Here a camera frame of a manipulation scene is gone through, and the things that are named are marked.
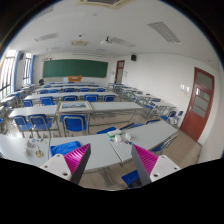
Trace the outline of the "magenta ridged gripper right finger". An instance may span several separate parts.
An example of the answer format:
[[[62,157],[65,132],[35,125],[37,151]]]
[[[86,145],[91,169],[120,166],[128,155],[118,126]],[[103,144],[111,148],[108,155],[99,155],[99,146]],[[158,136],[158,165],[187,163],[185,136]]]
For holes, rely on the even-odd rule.
[[[157,156],[135,144],[131,154],[143,186],[180,170],[166,155]]]

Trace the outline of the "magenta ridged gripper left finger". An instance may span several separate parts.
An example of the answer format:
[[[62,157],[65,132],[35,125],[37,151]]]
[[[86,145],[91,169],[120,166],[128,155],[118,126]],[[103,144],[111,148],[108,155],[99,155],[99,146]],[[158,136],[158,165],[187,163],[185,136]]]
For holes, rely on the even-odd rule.
[[[91,146],[86,144],[65,155],[54,155],[41,168],[74,184],[78,184],[90,154]]]

